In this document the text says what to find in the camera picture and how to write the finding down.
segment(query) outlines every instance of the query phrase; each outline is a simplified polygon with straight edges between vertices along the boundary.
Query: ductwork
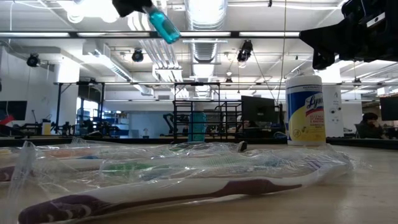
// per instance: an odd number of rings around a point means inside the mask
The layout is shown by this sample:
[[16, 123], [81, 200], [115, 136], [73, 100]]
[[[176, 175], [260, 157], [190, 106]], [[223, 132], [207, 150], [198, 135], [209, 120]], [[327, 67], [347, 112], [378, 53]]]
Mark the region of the ductwork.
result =
[[[211, 31], [221, 30], [226, 17], [228, 0], [185, 0], [185, 14], [190, 30]], [[209, 79], [213, 73], [214, 63], [219, 44], [192, 43], [190, 46], [193, 63], [193, 73], [196, 77]]]

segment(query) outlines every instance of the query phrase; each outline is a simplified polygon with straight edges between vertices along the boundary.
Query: spotlight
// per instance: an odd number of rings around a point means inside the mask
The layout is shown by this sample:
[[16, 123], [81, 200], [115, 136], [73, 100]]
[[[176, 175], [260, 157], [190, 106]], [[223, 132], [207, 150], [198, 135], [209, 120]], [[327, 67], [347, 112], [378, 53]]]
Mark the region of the spotlight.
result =
[[40, 59], [38, 54], [30, 54], [30, 57], [26, 61], [27, 66], [29, 67], [39, 67], [40, 66]]
[[134, 53], [132, 54], [131, 57], [133, 62], [142, 62], [144, 59], [144, 55], [142, 54], [141, 49], [134, 49]]
[[239, 62], [247, 61], [249, 59], [249, 57], [251, 56], [252, 50], [253, 50], [253, 45], [251, 43], [251, 40], [245, 40], [241, 50], [239, 51], [238, 61]]

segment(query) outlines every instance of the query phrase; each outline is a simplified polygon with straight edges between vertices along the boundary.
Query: workbench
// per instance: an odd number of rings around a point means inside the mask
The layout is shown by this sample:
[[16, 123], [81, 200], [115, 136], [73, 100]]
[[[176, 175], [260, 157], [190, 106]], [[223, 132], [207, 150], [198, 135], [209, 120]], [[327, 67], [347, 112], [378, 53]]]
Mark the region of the workbench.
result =
[[[283, 149], [286, 145], [249, 145], [248, 149]], [[334, 146], [357, 160], [356, 170], [328, 183], [262, 196], [230, 196], [84, 223], [397, 223], [398, 152]], [[0, 209], [7, 206], [7, 188], [0, 189]], [[30, 192], [38, 197], [39, 192]]]

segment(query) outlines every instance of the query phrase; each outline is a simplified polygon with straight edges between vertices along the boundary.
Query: ceiling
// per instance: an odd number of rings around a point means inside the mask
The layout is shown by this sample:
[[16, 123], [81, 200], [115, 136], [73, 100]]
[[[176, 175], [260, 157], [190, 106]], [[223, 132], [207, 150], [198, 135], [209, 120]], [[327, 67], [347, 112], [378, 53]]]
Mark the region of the ceiling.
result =
[[[342, 20], [340, 10], [303, 10], [278, 7], [285, 4], [284, 0], [273, 0], [274, 6], [267, 7], [268, 1], [229, 0], [226, 20], [223, 30], [261, 30], [261, 31], [300, 31], [314, 27], [336, 24]], [[302, 7], [335, 7], [342, 0], [288, 0], [288, 6]], [[187, 30], [187, 18], [182, 10], [182, 0], [168, 0], [168, 16], [180, 29]], [[101, 31], [101, 30], [125, 30], [130, 31], [127, 19], [118, 19], [114, 23], [104, 22], [100, 18], [86, 17], [80, 23], [73, 24], [68, 21], [64, 9], [59, 9], [56, 1], [12, 1], [0, 0], [0, 30], [29, 30], [29, 31]], [[262, 74], [267, 81], [279, 82], [281, 77], [300, 66], [302, 73], [313, 73], [311, 68], [312, 48], [298, 39], [252, 39], [255, 57], [249, 58], [244, 68], [238, 68], [236, 52], [241, 48], [243, 39], [225, 39], [227, 43], [220, 44], [217, 53], [215, 71], [211, 81], [224, 82], [227, 74], [232, 72], [234, 82], [262, 82]], [[58, 47], [70, 55], [76, 61], [85, 62], [87, 57], [83, 45], [94, 43], [96, 46], [107, 44], [111, 48], [111, 57], [131, 73], [135, 80], [142, 82], [154, 82], [152, 76], [152, 61], [144, 52], [144, 61], [134, 63], [131, 55], [135, 48], [141, 48], [138, 39], [14, 39], [11, 45], [18, 48], [24, 47]], [[173, 49], [182, 67], [182, 77], [185, 80], [192, 78], [192, 58], [188, 44], [182, 40], [173, 44]], [[340, 68], [342, 81], [352, 81], [355, 76], [364, 75], [382, 69], [392, 62], [373, 63], [346, 63]], [[385, 79], [394, 80], [397, 74], [395, 70], [382, 73], [371, 78], [367, 82], [380, 82]], [[81, 69], [81, 76], [95, 77], [98, 81], [114, 82], [115, 74], [101, 64], [88, 63]], [[265, 88], [264, 86], [252, 86], [252, 88]], [[374, 91], [377, 87], [362, 88], [363, 93]]]

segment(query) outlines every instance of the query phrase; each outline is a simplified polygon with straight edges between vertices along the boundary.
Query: metal shelving rack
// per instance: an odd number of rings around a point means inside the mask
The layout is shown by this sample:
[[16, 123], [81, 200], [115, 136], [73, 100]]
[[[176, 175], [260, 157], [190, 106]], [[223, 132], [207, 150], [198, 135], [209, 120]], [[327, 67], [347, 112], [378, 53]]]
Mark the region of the metal shelving rack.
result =
[[[214, 91], [217, 92], [218, 94], [218, 99], [217, 100], [177, 100], [176, 95], [178, 93], [177, 87], [182, 85], [183, 88], [185, 88], [187, 85], [190, 86], [203, 86], [203, 85], [209, 85], [209, 86], [217, 86], [216, 89], [213, 89]], [[238, 110], [238, 107], [242, 107], [242, 101], [241, 100], [221, 100], [220, 99], [220, 83], [202, 83], [202, 82], [193, 82], [193, 83], [174, 83], [174, 100], [173, 100], [173, 105], [174, 105], [174, 120], [173, 120], [173, 136], [174, 136], [174, 141], [178, 139], [178, 136], [184, 135], [184, 133], [177, 133], [178, 129], [177, 126], [181, 124], [189, 124], [190, 127], [193, 126], [193, 124], [218, 124], [219, 132], [218, 133], [207, 133], [206, 131], [204, 133], [194, 133], [191, 129], [188, 130], [187, 134], [188, 136], [191, 135], [193, 138], [194, 134], [210, 134], [210, 136], [220, 136], [220, 139], [228, 139], [228, 136], [235, 135], [235, 133], [229, 133], [228, 132], [228, 127], [229, 125], [235, 125], [235, 128], [237, 129], [239, 124], [243, 126], [243, 121], [239, 122], [238, 121], [238, 116], [241, 115], [242, 111]], [[194, 103], [217, 103], [218, 106], [215, 107], [214, 111], [196, 111], [194, 110]], [[188, 110], [179, 110], [179, 108], [189, 108]], [[193, 122], [191, 119], [189, 119], [189, 122], [178, 122], [177, 117], [181, 116], [181, 113], [189, 113], [192, 114], [194, 112], [201, 112], [207, 114], [218, 114], [219, 120], [218, 121], [205, 121], [205, 122]], [[234, 116], [235, 121], [230, 122], [228, 121], [229, 116]]]

